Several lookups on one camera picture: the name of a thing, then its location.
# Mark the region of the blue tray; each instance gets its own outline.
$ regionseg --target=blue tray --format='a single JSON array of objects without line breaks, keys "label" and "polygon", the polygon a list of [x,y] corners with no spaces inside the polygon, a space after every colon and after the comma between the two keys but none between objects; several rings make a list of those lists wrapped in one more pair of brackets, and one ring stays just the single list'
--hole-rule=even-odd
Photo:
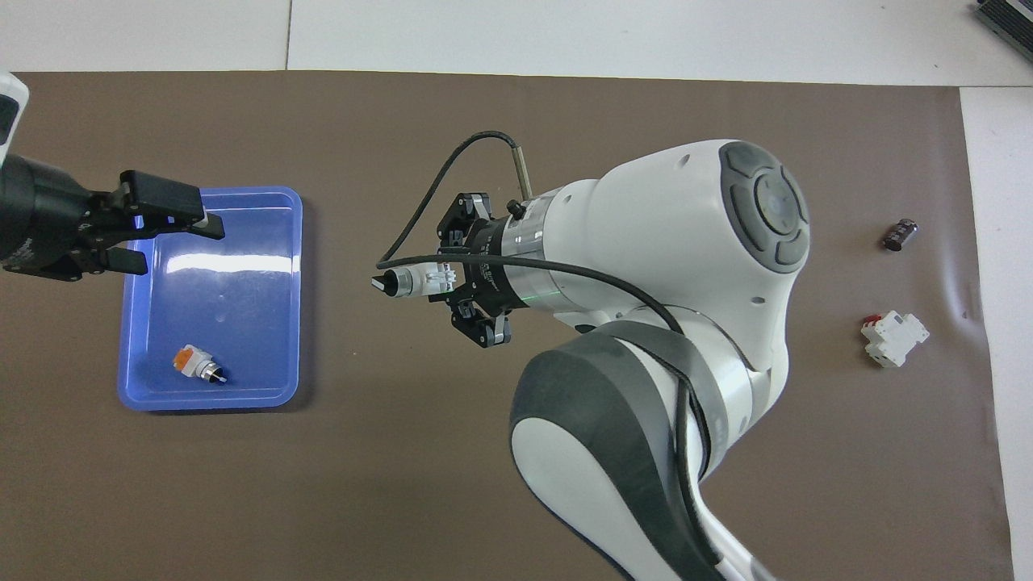
[{"label": "blue tray", "polygon": [[[272,407],[298,390],[302,201],[285,187],[201,189],[222,240],[166,234],[129,244],[150,272],[126,276],[119,397],[136,410]],[[173,367],[185,344],[228,381]]]}]

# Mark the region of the black cable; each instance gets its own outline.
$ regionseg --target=black cable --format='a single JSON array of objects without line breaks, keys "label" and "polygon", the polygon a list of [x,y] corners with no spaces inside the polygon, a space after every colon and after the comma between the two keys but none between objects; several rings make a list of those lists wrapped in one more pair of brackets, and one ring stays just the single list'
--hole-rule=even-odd
[{"label": "black cable", "polygon": [[416,211],[412,214],[412,217],[409,218],[409,223],[407,223],[405,227],[402,228],[402,234],[398,235],[398,240],[396,240],[395,244],[392,244],[390,248],[388,248],[387,251],[384,252],[384,255],[380,257],[381,263],[390,259],[390,257],[395,255],[395,252],[397,252],[398,249],[402,246],[402,243],[405,242],[405,239],[409,237],[409,233],[411,233],[413,226],[416,225],[416,221],[419,219],[419,216],[424,214],[424,210],[427,209],[427,205],[431,203],[431,198],[434,197],[434,193],[438,190],[438,186],[441,185],[441,180],[445,178],[445,174],[448,173],[448,170],[451,167],[452,163],[456,162],[456,158],[458,158],[460,154],[463,153],[463,151],[466,150],[466,148],[470,147],[470,145],[473,144],[474,142],[487,139],[502,140],[506,142],[506,144],[511,149],[516,149],[518,147],[520,147],[516,144],[516,142],[513,141],[512,137],[503,133],[502,131],[479,131],[477,133],[470,135],[463,143],[459,144],[459,147],[456,148],[456,151],[453,151],[452,154],[448,156],[448,159],[445,160],[444,164],[441,165],[441,170],[438,171],[438,176],[434,178],[434,183],[431,184],[430,189],[428,189],[427,193],[424,195],[424,200],[419,202],[419,206],[416,207]]},{"label": "black cable", "polygon": [[599,272],[597,270],[592,270],[585,267],[578,267],[576,265],[567,265],[564,263],[555,263],[553,261],[539,261],[537,258],[521,258],[518,256],[496,256],[493,254],[455,254],[455,253],[443,253],[443,254],[428,254],[422,256],[409,256],[407,258],[396,258],[394,261],[381,261],[377,263],[377,269],[387,270],[398,267],[405,267],[410,265],[420,265],[426,263],[460,263],[465,265],[490,265],[490,266],[508,266],[508,267],[525,267],[532,269],[551,270],[556,272],[563,272],[567,274],[573,274],[576,276],[584,276],[586,278],[592,278],[615,286],[628,295],[631,295],[635,299],[638,299],[647,307],[651,308],[661,319],[670,328],[671,331],[678,333],[679,335],[685,335],[682,331],[682,326],[678,324],[678,319],[675,315],[670,314],[667,307],[663,306],[659,301],[654,299],[652,296],[647,294],[641,288],[638,288],[630,282],[617,278],[616,276],[608,275],[604,272]]}]

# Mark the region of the cylindrical connector held by gripper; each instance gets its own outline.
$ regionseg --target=cylindrical connector held by gripper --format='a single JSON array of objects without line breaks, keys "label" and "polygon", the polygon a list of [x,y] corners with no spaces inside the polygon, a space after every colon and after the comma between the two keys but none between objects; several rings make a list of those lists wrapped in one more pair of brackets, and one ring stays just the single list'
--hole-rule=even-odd
[{"label": "cylindrical connector held by gripper", "polygon": [[907,244],[914,234],[918,232],[918,224],[914,220],[909,220],[904,218],[903,220],[897,222],[889,234],[882,239],[882,245],[886,247],[887,250],[893,250],[894,252],[900,252],[901,248]]}]

